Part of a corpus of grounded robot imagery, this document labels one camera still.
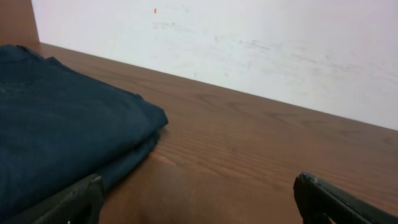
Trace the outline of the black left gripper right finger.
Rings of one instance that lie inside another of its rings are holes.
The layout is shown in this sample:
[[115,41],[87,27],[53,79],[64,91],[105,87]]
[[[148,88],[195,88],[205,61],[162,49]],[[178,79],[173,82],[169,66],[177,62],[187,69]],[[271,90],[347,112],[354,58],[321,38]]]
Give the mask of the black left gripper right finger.
[[308,172],[295,178],[293,190],[304,224],[397,224],[397,217]]

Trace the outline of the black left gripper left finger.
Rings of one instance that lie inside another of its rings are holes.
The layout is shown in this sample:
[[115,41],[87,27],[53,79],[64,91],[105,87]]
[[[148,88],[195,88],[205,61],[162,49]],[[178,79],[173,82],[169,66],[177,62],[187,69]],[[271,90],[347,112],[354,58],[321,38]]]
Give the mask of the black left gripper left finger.
[[91,174],[2,224],[98,224],[104,195],[102,176]]

